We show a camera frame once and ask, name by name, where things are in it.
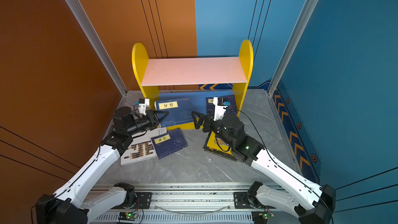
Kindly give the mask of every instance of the blue book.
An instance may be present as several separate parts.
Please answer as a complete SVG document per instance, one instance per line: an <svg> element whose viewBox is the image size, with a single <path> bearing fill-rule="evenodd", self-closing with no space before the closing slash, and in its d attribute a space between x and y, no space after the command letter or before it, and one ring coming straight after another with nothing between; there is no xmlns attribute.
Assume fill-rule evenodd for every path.
<svg viewBox="0 0 398 224"><path fill-rule="evenodd" d="M158 158L163 158L188 146L180 128L151 138Z"/></svg>
<svg viewBox="0 0 398 224"><path fill-rule="evenodd" d="M169 115L160 123L160 127L171 127L193 122L192 101L190 97L155 102L156 110L168 111Z"/></svg>
<svg viewBox="0 0 398 224"><path fill-rule="evenodd" d="M229 106L227 106L225 109L225 114L227 114L227 113L238 114L238 108L236 107L235 95L226 95L226 96L220 96L220 97L227 98L227 101L229 102ZM214 114L214 109L215 109L215 106L213 105L213 97L207 97L206 98L206 114Z"/></svg>

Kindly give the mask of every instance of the book cover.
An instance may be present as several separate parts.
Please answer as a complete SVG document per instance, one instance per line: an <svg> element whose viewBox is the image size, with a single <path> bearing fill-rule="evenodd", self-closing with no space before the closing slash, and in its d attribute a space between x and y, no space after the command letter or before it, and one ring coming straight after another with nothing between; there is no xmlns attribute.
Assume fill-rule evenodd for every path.
<svg viewBox="0 0 398 224"><path fill-rule="evenodd" d="M214 134L214 132L209 132L205 145L203 146L204 151L219 155L221 157L228 158L232 161L237 161L234 155L232 155L231 150L228 149L229 146L227 146L221 139L219 138L216 139L216 135Z"/></svg>
<svg viewBox="0 0 398 224"><path fill-rule="evenodd" d="M226 96L221 96L221 97L227 98L227 101L229 102L229 106L227 106L225 109L225 114L227 114L227 113L238 114L238 108L236 107L235 95L226 95ZM206 98L206 114L214 114L214 109L215 109L215 106L213 105L213 97L207 97Z"/></svg>
<svg viewBox="0 0 398 224"><path fill-rule="evenodd" d="M120 164L127 165L142 160L146 160L148 158L156 157L157 154L155 148L153 147L151 138L162 135L166 132L167 132L166 127L156 128L153 129L152 131L147 131L146 134L141 137L134 138L132 140L131 145L120 157Z"/></svg>
<svg viewBox="0 0 398 224"><path fill-rule="evenodd" d="M160 123L160 127L171 127L193 122L190 97L155 102L156 110L169 111L169 115Z"/></svg>
<svg viewBox="0 0 398 224"><path fill-rule="evenodd" d="M188 146L188 143L179 128L151 138L151 140L159 159Z"/></svg>

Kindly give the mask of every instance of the yellow title label on book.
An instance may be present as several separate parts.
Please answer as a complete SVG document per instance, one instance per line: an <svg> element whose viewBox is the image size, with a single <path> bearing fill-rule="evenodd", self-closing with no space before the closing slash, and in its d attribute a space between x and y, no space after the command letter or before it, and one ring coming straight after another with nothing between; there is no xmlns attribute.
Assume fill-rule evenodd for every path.
<svg viewBox="0 0 398 224"><path fill-rule="evenodd" d="M174 107L178 107L178 104L176 101L167 102L167 103L159 103L159 110L169 109L169 108L174 108Z"/></svg>
<svg viewBox="0 0 398 224"><path fill-rule="evenodd" d="M162 143L163 141L166 141L166 140L169 140L170 139L170 135L164 135L163 137L160 137L160 138L156 138L155 139L155 144L160 144L160 143Z"/></svg>

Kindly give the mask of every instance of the brown wall panel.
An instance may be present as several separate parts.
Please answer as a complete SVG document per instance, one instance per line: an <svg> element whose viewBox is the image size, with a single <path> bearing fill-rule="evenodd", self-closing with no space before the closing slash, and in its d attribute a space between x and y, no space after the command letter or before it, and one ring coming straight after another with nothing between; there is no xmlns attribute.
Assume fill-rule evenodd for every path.
<svg viewBox="0 0 398 224"><path fill-rule="evenodd" d="M82 166L97 149L120 93L64 0L0 0L0 126ZM78 167L0 128L0 154L69 179ZM0 157L1 223L65 181Z"/></svg>
<svg viewBox="0 0 398 224"><path fill-rule="evenodd" d="M150 58L197 56L195 0L80 2L128 90L139 90L131 65L137 42Z"/></svg>

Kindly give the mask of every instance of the orange chevron arrow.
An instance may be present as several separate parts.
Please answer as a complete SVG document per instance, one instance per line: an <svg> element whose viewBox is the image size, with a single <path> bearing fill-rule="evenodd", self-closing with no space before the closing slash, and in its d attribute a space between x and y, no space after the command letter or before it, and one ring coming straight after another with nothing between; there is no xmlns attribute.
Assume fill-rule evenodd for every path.
<svg viewBox="0 0 398 224"><path fill-rule="evenodd" d="M282 123L283 123L283 116L284 115L289 116L289 114L287 114L287 112L282 111Z"/></svg>
<svg viewBox="0 0 398 224"><path fill-rule="evenodd" d="M299 148L299 149L301 149L302 151L304 151L303 150L303 148L300 146L300 145L298 145L297 143L295 144L295 154L297 155L297 148Z"/></svg>
<svg viewBox="0 0 398 224"><path fill-rule="evenodd" d="M276 105L276 98L280 98L281 96L275 95L275 105Z"/></svg>
<svg viewBox="0 0 398 224"><path fill-rule="evenodd" d="M284 107L285 105L283 103L278 103L278 112L281 112L281 106Z"/></svg>
<svg viewBox="0 0 398 224"><path fill-rule="evenodd" d="M292 143L292 136L299 138L299 137L297 137L296 133L290 132L290 143Z"/></svg>
<svg viewBox="0 0 398 224"><path fill-rule="evenodd" d="M300 156L300 168L302 169L302 163L305 162L308 166L311 166L310 163L303 157Z"/></svg>
<svg viewBox="0 0 398 224"><path fill-rule="evenodd" d="M218 84L214 84L213 86L210 87L211 90L214 89L215 86L217 86Z"/></svg>

